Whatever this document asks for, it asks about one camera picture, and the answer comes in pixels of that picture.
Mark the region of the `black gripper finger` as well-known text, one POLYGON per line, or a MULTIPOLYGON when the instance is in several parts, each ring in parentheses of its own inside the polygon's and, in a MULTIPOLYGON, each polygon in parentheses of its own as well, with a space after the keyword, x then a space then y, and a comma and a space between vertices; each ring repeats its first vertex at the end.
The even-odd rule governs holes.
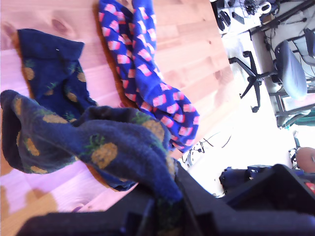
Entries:
POLYGON ((233 236, 231 217, 235 211, 206 191, 183 167, 175 181, 184 197, 183 235, 233 236))
POLYGON ((143 191, 133 190, 105 212, 107 236, 153 236, 155 201, 143 191))
POLYGON ((228 167, 224 191, 224 202, 234 209, 315 212, 315 175, 282 164, 228 167))

